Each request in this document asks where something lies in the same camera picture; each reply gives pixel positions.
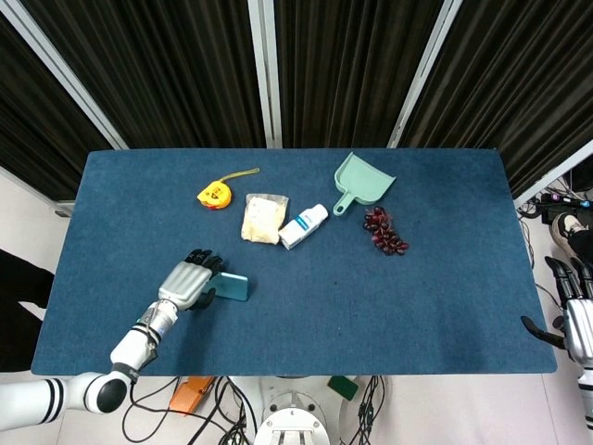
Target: dustpan handle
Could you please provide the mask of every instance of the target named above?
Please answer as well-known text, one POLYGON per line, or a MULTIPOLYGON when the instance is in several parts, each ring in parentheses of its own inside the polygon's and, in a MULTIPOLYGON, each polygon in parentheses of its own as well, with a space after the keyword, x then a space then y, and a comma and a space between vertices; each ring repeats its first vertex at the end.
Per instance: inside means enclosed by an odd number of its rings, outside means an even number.
POLYGON ((334 205, 334 215, 335 216, 343 215, 344 212, 346 211, 346 209, 348 208, 348 206, 350 204, 352 204, 353 200, 354 200, 354 195, 350 195, 348 192, 346 192, 344 195, 342 195, 342 197, 340 197, 340 200, 337 201, 334 205))

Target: mint green dustpan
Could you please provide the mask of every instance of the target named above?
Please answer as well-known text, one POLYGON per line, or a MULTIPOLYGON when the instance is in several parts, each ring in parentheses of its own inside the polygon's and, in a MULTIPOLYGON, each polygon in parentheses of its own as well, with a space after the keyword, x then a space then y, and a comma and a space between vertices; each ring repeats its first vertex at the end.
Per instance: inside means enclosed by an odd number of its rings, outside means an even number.
POLYGON ((389 186, 396 180, 375 169, 354 153, 350 153, 335 171, 335 186, 344 195, 335 203, 334 215, 344 214, 352 201, 365 206, 374 204, 385 194, 389 186))

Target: white bottle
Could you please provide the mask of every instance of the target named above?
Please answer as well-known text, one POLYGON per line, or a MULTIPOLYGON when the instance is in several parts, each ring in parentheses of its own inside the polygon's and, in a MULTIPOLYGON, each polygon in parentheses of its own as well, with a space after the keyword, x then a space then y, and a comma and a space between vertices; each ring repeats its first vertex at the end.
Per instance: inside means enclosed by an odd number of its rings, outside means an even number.
POLYGON ((282 244, 290 250, 314 232, 327 217, 327 209, 321 204, 317 204, 312 209, 302 211, 294 220, 278 232, 282 244))

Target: white robotic arm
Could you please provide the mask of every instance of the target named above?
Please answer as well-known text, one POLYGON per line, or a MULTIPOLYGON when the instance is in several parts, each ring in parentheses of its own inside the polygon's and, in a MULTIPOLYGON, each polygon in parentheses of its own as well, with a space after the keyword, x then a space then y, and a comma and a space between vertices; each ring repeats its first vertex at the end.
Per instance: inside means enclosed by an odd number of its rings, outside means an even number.
POLYGON ((172 270, 152 303, 111 352, 111 372, 73 378, 49 378, 0 385, 0 431, 53 422, 67 409, 112 413, 128 395, 140 371, 157 358, 157 346, 177 321, 177 311, 206 308, 215 289, 208 281, 220 269, 220 257, 194 250, 172 270))

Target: bottle cap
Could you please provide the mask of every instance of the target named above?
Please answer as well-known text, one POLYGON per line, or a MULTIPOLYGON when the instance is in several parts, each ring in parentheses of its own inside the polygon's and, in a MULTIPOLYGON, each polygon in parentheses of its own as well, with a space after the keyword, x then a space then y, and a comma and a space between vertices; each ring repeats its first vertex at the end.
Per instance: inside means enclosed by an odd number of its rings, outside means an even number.
POLYGON ((327 209, 322 204, 317 204, 313 206, 312 210, 315 212, 316 215, 319 215, 320 219, 322 220, 329 216, 327 209))

